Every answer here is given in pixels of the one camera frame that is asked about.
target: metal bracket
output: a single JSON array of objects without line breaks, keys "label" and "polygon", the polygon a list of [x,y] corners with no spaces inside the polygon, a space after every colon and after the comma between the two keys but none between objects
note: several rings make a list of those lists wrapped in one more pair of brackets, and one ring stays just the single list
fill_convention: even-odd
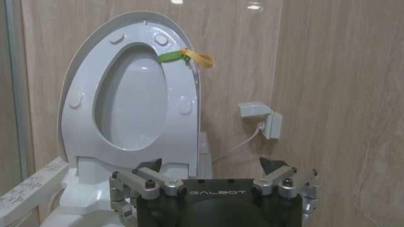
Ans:
[{"label": "metal bracket", "polygon": [[303,224],[305,226],[319,205],[320,178],[317,171],[296,173],[277,184],[277,192],[287,199],[295,198],[300,194],[303,199]]},{"label": "metal bracket", "polygon": [[155,170],[143,167],[133,171],[115,172],[109,177],[111,208],[119,213],[124,226],[136,227],[136,198],[153,200],[160,196],[160,188],[168,196],[177,196],[184,189],[181,180],[172,179]]},{"label": "metal bracket", "polygon": [[139,169],[136,174],[144,179],[155,180],[163,186],[163,191],[168,196],[176,196],[179,190],[184,188],[184,183],[181,180],[172,179],[149,168]]},{"label": "metal bracket", "polygon": [[277,185],[279,182],[288,178],[293,174],[293,169],[289,166],[281,166],[265,177],[253,179],[253,186],[260,190],[261,195],[271,195],[273,185]]}]

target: wall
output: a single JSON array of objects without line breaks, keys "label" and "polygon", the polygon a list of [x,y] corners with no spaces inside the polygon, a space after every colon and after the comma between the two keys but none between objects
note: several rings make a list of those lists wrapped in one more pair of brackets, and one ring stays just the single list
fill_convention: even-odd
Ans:
[{"label": "wall", "polygon": [[5,4],[0,1],[0,196],[21,181]]},{"label": "wall", "polygon": [[[216,67],[201,70],[201,129],[208,132],[213,156],[249,137],[255,124],[241,121],[237,103],[271,101],[281,0],[265,0],[255,5],[257,9],[249,9],[251,4],[248,0],[184,0],[183,4],[169,0],[23,0],[37,169],[57,155],[59,96],[73,54],[96,28],[129,11],[169,16],[196,50],[216,58]],[[240,155],[216,163],[215,175],[260,174],[257,156],[267,146],[256,139]]]},{"label": "wall", "polygon": [[404,1],[284,0],[269,152],[317,168],[312,226],[404,223]]}]

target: toilet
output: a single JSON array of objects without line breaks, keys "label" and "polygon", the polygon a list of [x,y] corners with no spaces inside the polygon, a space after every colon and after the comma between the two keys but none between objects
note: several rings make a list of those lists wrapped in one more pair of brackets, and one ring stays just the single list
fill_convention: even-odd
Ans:
[{"label": "toilet", "polygon": [[184,32],[153,12],[117,16],[81,45],[60,98],[65,189],[41,226],[123,226],[109,205],[108,178],[144,161],[161,158],[161,173],[173,178],[212,177],[197,67],[156,60],[181,48],[193,49]]}]

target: white toilet seat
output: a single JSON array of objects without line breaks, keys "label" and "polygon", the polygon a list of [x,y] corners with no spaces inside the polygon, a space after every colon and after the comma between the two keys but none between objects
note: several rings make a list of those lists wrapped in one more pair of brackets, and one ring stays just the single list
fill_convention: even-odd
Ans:
[{"label": "white toilet seat", "polygon": [[[77,160],[81,157],[96,158],[107,164],[123,168],[133,168],[140,162],[160,157],[164,166],[187,168],[188,175],[196,176],[199,75],[193,65],[187,65],[184,61],[161,63],[163,79],[167,83],[167,110],[163,109],[163,111],[167,111],[167,114],[159,116],[164,119],[160,119],[163,122],[160,129],[157,126],[155,127],[157,128],[153,132],[155,138],[151,138],[148,142],[140,142],[141,146],[135,144],[132,147],[123,147],[113,144],[99,130],[95,106],[103,81],[109,76],[113,61],[125,51],[132,51],[131,48],[137,45],[149,47],[156,55],[177,51],[183,47],[192,48],[184,33],[173,22],[151,12],[133,12],[119,16],[88,38],[80,49],[80,51],[85,49],[87,53],[83,54],[79,51],[75,57],[81,59],[81,63],[77,64],[73,60],[71,64],[71,67],[75,67],[75,64],[77,66],[61,112],[61,137],[71,167],[79,166]],[[136,112],[136,107],[127,109]],[[131,130],[117,137],[136,133],[136,125],[131,125]]]}]

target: toilet lid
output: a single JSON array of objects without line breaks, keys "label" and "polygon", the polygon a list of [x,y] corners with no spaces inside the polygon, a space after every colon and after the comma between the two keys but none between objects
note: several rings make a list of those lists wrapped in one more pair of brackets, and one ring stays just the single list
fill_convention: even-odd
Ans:
[{"label": "toilet lid", "polygon": [[72,167],[93,157],[133,168],[153,158],[196,175],[199,73],[191,62],[156,57],[189,40],[165,16],[132,12],[107,22],[68,68],[59,113],[59,150]]}]

